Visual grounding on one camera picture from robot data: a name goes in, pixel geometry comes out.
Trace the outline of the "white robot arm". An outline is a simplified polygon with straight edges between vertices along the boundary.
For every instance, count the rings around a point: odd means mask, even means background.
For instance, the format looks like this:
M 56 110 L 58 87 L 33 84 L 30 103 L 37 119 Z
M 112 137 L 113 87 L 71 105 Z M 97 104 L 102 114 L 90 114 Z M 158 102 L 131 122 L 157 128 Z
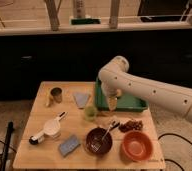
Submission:
M 116 109 L 118 91 L 121 90 L 180 114 L 192 123 L 192 88 L 134 76 L 128 74 L 128 69 L 128 60 L 116 56 L 98 72 L 110 111 Z

